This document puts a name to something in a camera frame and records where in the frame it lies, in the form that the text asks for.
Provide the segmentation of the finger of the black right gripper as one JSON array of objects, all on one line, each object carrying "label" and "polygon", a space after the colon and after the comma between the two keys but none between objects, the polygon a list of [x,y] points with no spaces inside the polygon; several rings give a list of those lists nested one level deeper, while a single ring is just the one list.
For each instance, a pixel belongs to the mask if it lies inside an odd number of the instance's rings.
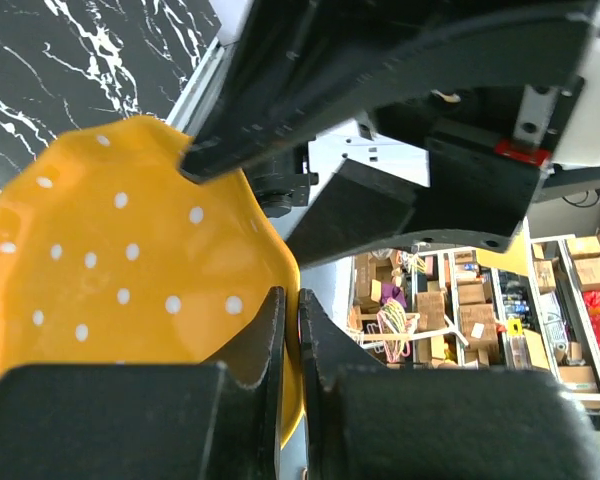
[{"label": "finger of the black right gripper", "polygon": [[255,1],[182,158],[203,183],[432,90],[563,86],[600,1]]}]

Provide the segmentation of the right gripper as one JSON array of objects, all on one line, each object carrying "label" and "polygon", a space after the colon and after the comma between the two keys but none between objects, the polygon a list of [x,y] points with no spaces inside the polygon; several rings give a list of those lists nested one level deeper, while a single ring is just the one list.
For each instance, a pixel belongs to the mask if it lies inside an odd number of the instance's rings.
[{"label": "right gripper", "polygon": [[302,268],[417,242],[506,249],[532,203],[585,89],[546,86],[438,92],[374,111],[376,131],[423,149],[428,186],[346,160],[289,234]]}]

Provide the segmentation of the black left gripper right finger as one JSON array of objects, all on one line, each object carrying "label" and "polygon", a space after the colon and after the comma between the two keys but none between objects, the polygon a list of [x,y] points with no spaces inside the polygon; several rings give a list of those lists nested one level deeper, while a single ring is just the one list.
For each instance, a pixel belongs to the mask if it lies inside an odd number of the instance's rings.
[{"label": "black left gripper right finger", "polygon": [[299,296],[312,479],[600,479],[600,436],[538,371],[391,369]]}]

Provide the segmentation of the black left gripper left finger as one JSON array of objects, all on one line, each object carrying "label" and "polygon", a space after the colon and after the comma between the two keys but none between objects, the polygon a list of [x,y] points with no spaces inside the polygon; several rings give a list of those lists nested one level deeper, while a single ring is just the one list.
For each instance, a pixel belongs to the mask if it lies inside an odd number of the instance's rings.
[{"label": "black left gripper left finger", "polygon": [[33,364],[0,378],[0,479],[274,479],[286,299],[199,364]]}]

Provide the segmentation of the yellow dotted plate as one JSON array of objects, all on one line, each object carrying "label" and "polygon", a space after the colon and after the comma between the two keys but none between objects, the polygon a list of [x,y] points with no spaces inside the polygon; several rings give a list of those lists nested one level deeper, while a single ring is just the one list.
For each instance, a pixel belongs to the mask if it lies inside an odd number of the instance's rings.
[{"label": "yellow dotted plate", "polygon": [[135,116],[62,134],[0,193],[0,375],[34,362],[196,363],[299,267],[241,171],[197,185],[190,138]]}]

